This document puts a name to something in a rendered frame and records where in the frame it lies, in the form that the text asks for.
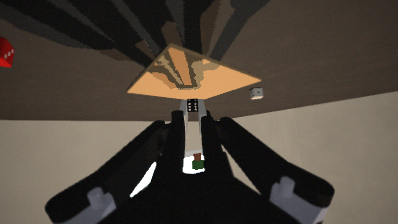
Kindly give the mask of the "orange flat mat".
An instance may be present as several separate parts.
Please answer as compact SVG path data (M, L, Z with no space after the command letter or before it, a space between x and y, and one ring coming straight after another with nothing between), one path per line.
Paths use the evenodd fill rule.
M261 77L170 43L127 93L204 100L259 81Z

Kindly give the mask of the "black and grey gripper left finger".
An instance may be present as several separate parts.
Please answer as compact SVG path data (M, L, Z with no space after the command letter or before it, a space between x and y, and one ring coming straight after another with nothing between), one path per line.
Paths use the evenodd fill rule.
M178 174L184 171L187 100L171 116L171 123L153 122L94 173L53 196L45 205L51 222L97 224L132 196L155 163L137 208L138 221L173 224Z

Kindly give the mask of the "black die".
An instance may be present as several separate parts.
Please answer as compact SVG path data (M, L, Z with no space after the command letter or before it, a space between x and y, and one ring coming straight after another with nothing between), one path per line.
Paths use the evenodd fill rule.
M187 99L187 111L198 112L198 99Z

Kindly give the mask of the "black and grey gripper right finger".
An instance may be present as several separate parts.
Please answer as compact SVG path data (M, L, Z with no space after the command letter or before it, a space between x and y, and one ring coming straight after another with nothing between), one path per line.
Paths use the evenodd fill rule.
M198 119L212 224L244 222L245 201L222 146L263 197L301 224L322 224L335 193L328 181L288 162L233 119L213 120L203 99Z

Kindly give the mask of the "red die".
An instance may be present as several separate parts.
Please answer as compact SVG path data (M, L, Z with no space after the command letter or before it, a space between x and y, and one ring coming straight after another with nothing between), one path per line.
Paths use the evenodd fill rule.
M0 66L12 67L15 49L5 39L0 37Z

